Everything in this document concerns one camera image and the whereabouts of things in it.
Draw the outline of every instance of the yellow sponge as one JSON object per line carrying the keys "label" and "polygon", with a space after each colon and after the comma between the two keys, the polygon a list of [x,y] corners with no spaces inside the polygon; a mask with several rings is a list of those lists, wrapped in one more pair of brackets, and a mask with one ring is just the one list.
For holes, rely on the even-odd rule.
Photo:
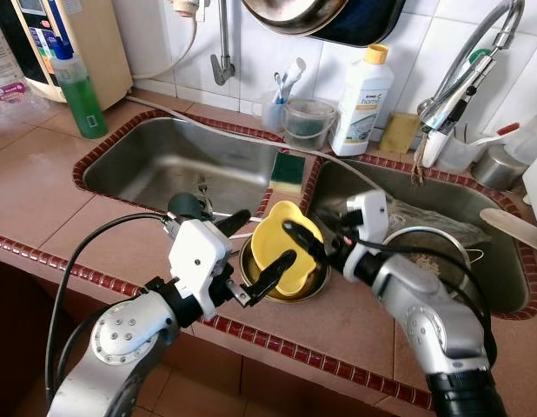
{"label": "yellow sponge", "polygon": [[388,120],[379,148],[388,152],[407,154],[419,125],[419,117],[416,115],[393,113]]}
{"label": "yellow sponge", "polygon": [[270,187],[284,194],[301,195],[305,158],[278,153],[270,176]]}

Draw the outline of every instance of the white hose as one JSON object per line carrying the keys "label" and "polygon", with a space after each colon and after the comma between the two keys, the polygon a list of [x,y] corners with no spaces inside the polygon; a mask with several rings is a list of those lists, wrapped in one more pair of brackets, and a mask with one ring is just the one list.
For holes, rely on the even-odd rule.
{"label": "white hose", "polygon": [[[169,113],[170,115],[172,116],[175,116],[175,117],[178,117],[180,119],[183,119],[185,120],[186,122],[190,122],[194,125],[197,125],[197,126],[201,126],[202,129],[206,129],[210,132],[214,132],[214,133],[220,133],[220,130],[219,129],[216,129],[216,128],[211,128],[210,126],[207,126],[206,124],[201,124],[199,122],[196,122],[195,120],[193,119],[190,119],[189,117],[187,116],[184,116],[182,113],[178,113],[177,111],[174,111],[172,109],[169,109],[168,107],[164,107],[164,106],[161,106],[159,104],[156,104],[156,103],[153,103],[153,102],[149,102],[147,100],[143,100],[141,98],[137,98],[137,97],[132,97],[132,96],[126,96],[124,97],[126,100],[129,100],[131,102],[135,102],[135,103],[140,103],[140,104],[144,104],[145,106],[149,106],[149,107],[152,107],[153,109],[159,109],[159,110],[162,110],[162,111],[165,111],[166,113]],[[258,137],[253,137],[253,136],[246,136],[246,135],[240,135],[240,134],[236,134],[234,132],[228,132],[227,130],[224,130],[224,135],[226,136],[229,136],[229,137],[233,137],[235,139],[238,139],[240,141],[246,141],[246,142],[252,142],[252,143],[259,143],[261,145],[269,145],[269,146],[276,146],[277,148],[285,148],[285,149],[292,149],[292,150],[300,150],[300,149],[296,149],[294,148],[293,146],[290,146],[288,145],[287,143],[282,143],[282,142],[272,142],[272,141],[268,141],[266,139],[261,139],[261,138],[258,138]],[[366,182],[368,185],[370,185],[371,187],[373,187],[374,189],[380,189],[382,190],[387,198],[389,200],[393,200],[394,198],[386,192],[386,190],[382,189],[382,187],[380,185],[378,185],[376,182],[374,182],[373,180],[371,180],[370,178],[368,178],[366,175],[362,174],[361,172],[359,172],[357,169],[353,168],[353,167],[350,167],[347,163],[345,163],[344,161],[341,161],[340,159],[338,158],[335,158],[334,156],[331,156],[329,154],[325,154],[323,152],[319,152],[318,150],[300,150],[301,152],[305,152],[306,154],[310,154],[310,155],[313,155],[313,156],[319,156],[323,159],[326,159],[327,161],[331,161],[331,162],[334,162],[334,163],[337,163],[338,165],[340,165],[341,167],[343,167],[344,169],[347,169],[349,172],[351,172],[352,174],[356,175],[358,178],[361,178],[364,182]]]}
{"label": "white hose", "polygon": [[156,76],[160,76],[161,74],[164,74],[166,71],[171,70],[172,68],[174,68],[186,55],[188,55],[188,52],[191,49],[191,45],[193,45],[193,42],[195,41],[196,34],[197,34],[196,18],[195,18],[195,16],[192,16],[190,19],[191,19],[191,22],[192,22],[191,23],[191,25],[192,25],[191,26],[191,30],[192,30],[191,39],[189,41],[189,44],[188,44],[187,48],[183,52],[183,54],[178,59],[176,59],[175,61],[172,61],[169,64],[168,67],[163,68],[160,71],[150,72],[148,74],[132,74],[131,77],[134,80],[146,80],[146,79],[149,79],[149,78],[155,78]]}

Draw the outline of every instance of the wire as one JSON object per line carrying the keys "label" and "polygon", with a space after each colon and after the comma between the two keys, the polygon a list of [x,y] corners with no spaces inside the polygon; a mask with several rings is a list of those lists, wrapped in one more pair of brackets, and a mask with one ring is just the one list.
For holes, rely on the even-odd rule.
{"label": "wire", "polygon": [[455,285],[451,284],[448,281],[444,281],[439,278],[439,280],[445,284],[447,287],[453,289],[460,298],[465,302],[465,304],[471,309],[471,311],[475,314],[475,317],[477,317],[477,320],[483,327],[484,332],[484,346],[485,350],[487,351],[487,358],[490,363],[490,367],[492,368],[494,363],[496,362],[496,356],[497,356],[497,346],[496,346],[496,340],[493,336],[493,331],[491,329],[491,312],[490,308],[487,303],[487,298],[485,297],[485,293],[483,292],[483,289],[479,282],[477,282],[477,278],[475,277],[474,273],[462,262],[458,261],[457,259],[453,258],[450,255],[443,254],[442,252],[439,252],[438,250],[434,250],[431,248],[416,248],[411,246],[389,246],[389,245],[383,245],[380,243],[373,243],[373,242],[367,242],[364,241],[358,237],[354,238],[355,241],[360,243],[363,246],[367,246],[368,248],[374,248],[379,249],[381,252],[388,252],[393,254],[425,254],[425,255],[433,255],[437,256],[445,261],[448,261],[452,263],[452,265],[456,266],[457,268],[461,269],[466,275],[467,278],[474,284],[475,289],[479,293],[479,296],[482,299],[482,309],[481,312],[475,302],[461,289],[457,288]]}
{"label": "wire", "polygon": [[157,213],[135,213],[133,215],[125,215],[124,217],[119,217],[112,222],[108,222],[102,225],[100,228],[92,232],[85,239],[83,239],[79,245],[77,245],[76,250],[73,255],[70,257],[68,264],[66,265],[66,270],[63,273],[62,280],[58,286],[58,291],[56,292],[56,299],[54,300],[54,307],[52,308],[52,316],[50,317],[50,327],[49,327],[49,336],[46,343],[46,354],[44,358],[44,385],[46,390],[46,401],[48,408],[52,404],[52,399],[56,393],[56,384],[54,382],[54,347],[56,345],[56,329],[58,327],[58,315],[60,309],[62,308],[63,296],[68,287],[68,280],[70,279],[71,269],[76,263],[77,257],[83,252],[85,247],[101,233],[107,231],[110,228],[113,228],[119,224],[129,222],[137,219],[155,219],[162,223],[165,223],[168,220],[168,217],[164,215],[159,215]]}
{"label": "wire", "polygon": [[196,39],[197,22],[196,22],[195,16],[191,17],[191,22],[192,22],[192,24],[191,24],[191,39],[190,39],[189,44],[186,47],[185,51],[183,52],[183,54],[178,59],[176,59],[175,61],[172,61],[168,65],[168,67],[165,67],[165,68],[163,68],[163,69],[161,69],[159,71],[150,72],[148,74],[132,74],[131,77],[134,80],[146,80],[146,79],[149,79],[149,78],[155,78],[156,76],[160,76],[161,74],[164,74],[166,71],[171,70],[172,68],[174,68],[186,55],[188,55],[188,52],[191,49],[191,45],[193,45],[193,42]]}

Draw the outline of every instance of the plastic cup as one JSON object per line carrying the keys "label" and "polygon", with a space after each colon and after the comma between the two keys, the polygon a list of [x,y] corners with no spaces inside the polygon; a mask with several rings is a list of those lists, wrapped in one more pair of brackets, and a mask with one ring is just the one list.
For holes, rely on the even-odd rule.
{"label": "plastic cup", "polygon": [[451,174],[461,174],[476,160],[486,144],[474,146],[451,137],[436,161],[436,168]]}
{"label": "plastic cup", "polygon": [[284,128],[296,136],[312,136],[328,129],[336,109],[321,100],[292,99],[286,103]]}
{"label": "plastic cup", "polygon": [[[286,103],[273,103],[275,91],[268,91],[262,97],[256,100],[251,107],[253,116],[261,119],[261,125],[264,129],[271,132],[282,132],[284,130],[284,107]],[[255,111],[255,108],[261,107],[261,111]]]}

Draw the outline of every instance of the stainless steel sink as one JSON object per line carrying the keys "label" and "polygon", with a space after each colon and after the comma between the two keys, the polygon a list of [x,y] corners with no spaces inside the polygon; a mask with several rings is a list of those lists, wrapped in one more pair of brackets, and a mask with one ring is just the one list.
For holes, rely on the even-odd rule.
{"label": "stainless steel sink", "polygon": [[138,124],[94,161],[83,182],[92,191],[166,210],[176,193],[201,195],[197,185],[204,177],[214,211],[255,213],[277,152],[273,146],[160,117]]}
{"label": "stainless steel sink", "polygon": [[[485,208],[499,206],[483,194],[458,184],[426,180],[424,187],[410,186],[409,175],[364,162],[350,165],[380,184],[395,198],[421,209],[433,210],[459,222],[480,227],[492,237],[491,242],[473,248],[484,251],[483,259],[472,265],[490,308],[497,313],[512,313],[527,304],[528,291],[518,250],[514,240],[487,225],[479,213]],[[322,165],[308,215],[319,207],[335,207],[344,197],[371,189],[363,180],[332,162]]]}

